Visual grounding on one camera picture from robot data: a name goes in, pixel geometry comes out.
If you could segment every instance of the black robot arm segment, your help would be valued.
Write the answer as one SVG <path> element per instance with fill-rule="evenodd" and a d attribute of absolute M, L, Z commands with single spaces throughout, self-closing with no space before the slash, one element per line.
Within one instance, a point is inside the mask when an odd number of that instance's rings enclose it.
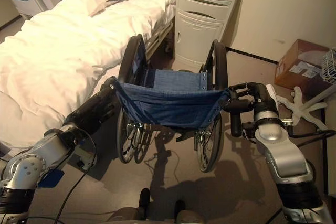
<path fill-rule="evenodd" d="M 69 114 L 63 125 L 73 123 L 92 135 L 103 122 L 111 118 L 115 113 L 115 108 L 118 107 L 119 101 L 115 89 L 106 85 L 110 79 L 105 82 L 100 92 Z"/>

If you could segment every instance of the bed sheet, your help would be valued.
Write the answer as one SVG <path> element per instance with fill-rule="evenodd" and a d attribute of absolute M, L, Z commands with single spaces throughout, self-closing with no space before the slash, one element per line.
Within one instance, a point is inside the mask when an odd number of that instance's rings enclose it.
<path fill-rule="evenodd" d="M 169 1 L 123 0 L 91 18 L 80 0 L 63 0 L 25 21 L 0 44 L 0 147 L 27 148 L 60 127 L 131 36 L 152 36 Z"/>

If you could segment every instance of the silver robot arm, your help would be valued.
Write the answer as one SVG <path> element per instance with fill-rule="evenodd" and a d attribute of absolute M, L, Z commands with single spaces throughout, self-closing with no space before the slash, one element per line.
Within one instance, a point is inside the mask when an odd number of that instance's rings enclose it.
<path fill-rule="evenodd" d="M 72 145 L 50 133 L 7 163 L 0 181 L 0 223 L 26 223 L 37 184 L 71 153 Z"/>
<path fill-rule="evenodd" d="M 273 87 L 250 82 L 229 89 L 231 99 L 223 104 L 223 109 L 231 113 L 233 136 L 244 133 L 244 137 L 255 140 L 276 183 L 285 218 L 295 223 L 332 224 L 304 155 L 283 128 Z M 247 94 L 254 97 L 253 102 L 239 99 Z M 241 126 L 240 113 L 251 110 L 255 123 Z"/>
<path fill-rule="evenodd" d="M 68 115 L 61 129 L 47 131 L 32 148 L 9 160 L 0 177 L 0 224 L 26 223 L 38 183 L 114 114 L 119 102 L 111 81 Z"/>

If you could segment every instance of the white plastic stand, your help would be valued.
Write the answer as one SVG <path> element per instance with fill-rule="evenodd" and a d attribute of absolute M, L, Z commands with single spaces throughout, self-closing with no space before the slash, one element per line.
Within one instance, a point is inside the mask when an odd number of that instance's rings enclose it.
<path fill-rule="evenodd" d="M 330 96 L 336 92 L 336 84 L 330 86 L 314 98 L 310 99 L 305 104 L 302 103 L 302 91 L 300 87 L 294 87 L 294 103 L 288 101 L 288 99 L 277 95 L 278 102 L 283 103 L 286 108 L 290 109 L 292 114 L 293 125 L 297 125 L 300 118 L 306 119 L 308 122 L 315 124 L 320 130 L 327 130 L 327 126 L 322 123 L 321 120 L 313 117 L 310 112 L 327 107 L 325 102 L 319 102 L 322 99 Z"/>

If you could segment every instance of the person's foot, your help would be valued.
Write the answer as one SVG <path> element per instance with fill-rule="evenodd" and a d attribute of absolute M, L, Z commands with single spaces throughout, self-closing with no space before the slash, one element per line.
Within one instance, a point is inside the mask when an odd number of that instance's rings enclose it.
<path fill-rule="evenodd" d="M 185 210 L 185 203 L 183 200 L 178 200 L 175 203 L 175 208 L 174 208 L 174 223 L 176 223 L 176 219 L 177 219 L 177 215 L 179 214 L 179 212 L 181 212 L 182 210 Z"/>
<path fill-rule="evenodd" d="M 143 188 L 139 198 L 139 209 L 143 209 L 142 220 L 147 218 L 147 208 L 151 199 L 151 193 L 148 188 Z"/>

